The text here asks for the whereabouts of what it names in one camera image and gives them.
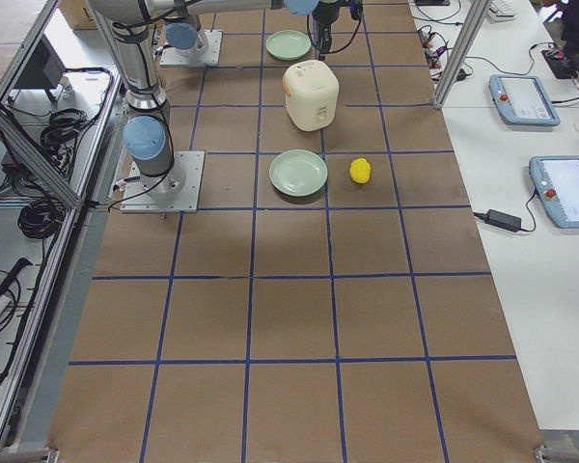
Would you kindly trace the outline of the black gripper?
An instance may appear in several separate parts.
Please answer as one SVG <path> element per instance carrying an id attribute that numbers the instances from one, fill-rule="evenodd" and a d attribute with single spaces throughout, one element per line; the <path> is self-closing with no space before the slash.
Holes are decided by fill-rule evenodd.
<path id="1" fill-rule="evenodd" d="M 313 10 L 313 20 L 317 23 L 317 50 L 328 54 L 332 46 L 331 26 L 339 19 L 341 8 L 346 8 L 346 0 L 318 1 Z"/>

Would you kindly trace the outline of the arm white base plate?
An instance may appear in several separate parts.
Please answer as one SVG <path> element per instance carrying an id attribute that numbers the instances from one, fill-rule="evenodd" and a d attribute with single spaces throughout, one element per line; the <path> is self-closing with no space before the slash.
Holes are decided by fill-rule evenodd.
<path id="1" fill-rule="evenodd" d="M 166 44 L 160 58 L 165 68 L 215 67 L 220 58 L 223 32 L 221 30 L 195 31 L 166 29 Z"/>
<path id="2" fill-rule="evenodd" d="M 198 210 L 205 164 L 203 151 L 175 151 L 173 170 L 158 185 L 158 179 L 141 176 L 135 161 L 129 174 L 138 177 L 124 190 L 119 203 L 123 213 L 175 213 Z"/>

